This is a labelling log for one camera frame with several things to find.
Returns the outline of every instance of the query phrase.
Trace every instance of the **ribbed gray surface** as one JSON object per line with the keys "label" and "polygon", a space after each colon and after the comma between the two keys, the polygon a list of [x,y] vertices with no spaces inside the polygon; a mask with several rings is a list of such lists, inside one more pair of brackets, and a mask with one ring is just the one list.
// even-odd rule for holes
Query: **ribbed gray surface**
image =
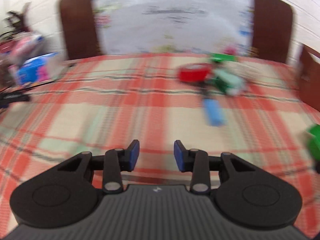
{"label": "ribbed gray surface", "polygon": [[132,185],[106,196],[86,219],[59,229],[18,226],[4,240],[307,240],[294,227],[275,231],[241,228],[221,216],[209,198],[184,186]]}

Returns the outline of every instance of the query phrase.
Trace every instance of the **plaid bedspread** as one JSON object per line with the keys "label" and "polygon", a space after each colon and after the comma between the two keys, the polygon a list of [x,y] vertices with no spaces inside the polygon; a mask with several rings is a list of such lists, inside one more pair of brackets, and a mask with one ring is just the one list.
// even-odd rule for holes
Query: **plaid bedspread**
{"label": "plaid bedspread", "polygon": [[[140,157],[124,184],[189,184],[178,172],[173,142],[230,151],[293,184],[303,198],[296,226],[309,237],[320,229],[319,176],[305,147],[320,113],[297,99],[292,68],[260,61],[262,76],[238,97],[214,96],[226,124],[208,125],[199,91],[176,80],[181,64],[204,55],[100,56],[82,60],[59,81],[29,92],[0,115],[0,237],[16,226],[11,192],[20,183],[81,151],[102,155],[140,140]],[[101,173],[93,184],[101,187]],[[217,172],[212,185],[218,186]]]}

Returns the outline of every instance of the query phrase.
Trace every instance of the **clutter pile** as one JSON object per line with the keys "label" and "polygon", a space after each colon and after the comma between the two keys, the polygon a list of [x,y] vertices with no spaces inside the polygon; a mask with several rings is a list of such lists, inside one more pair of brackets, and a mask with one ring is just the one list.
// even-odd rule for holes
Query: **clutter pile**
{"label": "clutter pile", "polygon": [[64,66],[59,53],[43,55],[45,39],[26,26],[25,14],[10,11],[5,19],[11,30],[0,35],[0,109],[9,103],[29,101],[22,88],[47,83],[59,76]]}
{"label": "clutter pile", "polygon": [[240,62],[236,56],[212,53],[211,63],[182,65],[178,69],[178,79],[200,87],[207,119],[212,126],[225,123],[219,102],[212,98],[206,86],[214,86],[228,96],[240,95],[246,91],[248,82],[254,82],[260,75],[257,63]]}

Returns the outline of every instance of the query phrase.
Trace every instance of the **toy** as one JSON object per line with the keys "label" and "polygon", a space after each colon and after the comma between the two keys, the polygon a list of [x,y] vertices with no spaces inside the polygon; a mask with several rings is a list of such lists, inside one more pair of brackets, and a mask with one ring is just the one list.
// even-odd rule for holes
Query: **toy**
{"label": "toy", "polygon": [[222,93],[229,96],[239,95],[246,87],[246,82],[243,78],[233,75],[223,68],[215,69],[214,77],[208,79],[207,84],[215,86]]}
{"label": "toy", "polygon": [[209,63],[185,64],[178,69],[178,79],[181,82],[201,82],[206,79],[211,68]]}
{"label": "toy", "polygon": [[311,139],[308,142],[309,151],[316,161],[316,172],[320,174],[320,125],[315,124],[310,128]]}
{"label": "toy", "polygon": [[206,88],[205,82],[199,82],[201,95],[203,97],[202,104],[207,114],[210,125],[221,126],[224,124],[223,114],[218,100],[212,99]]}
{"label": "toy", "polygon": [[[134,169],[138,140],[102,156],[82,152],[65,160],[13,191],[19,225],[3,240],[308,239],[293,225],[302,199],[289,183],[231,153],[208,156],[177,140],[173,154],[181,172],[192,172],[190,190],[125,190],[121,171]],[[103,170],[102,189],[91,185],[95,170]],[[217,189],[210,171],[219,172]]]}
{"label": "toy", "polygon": [[210,54],[210,61],[212,63],[220,63],[223,61],[237,61],[237,57],[228,54],[212,53]]}

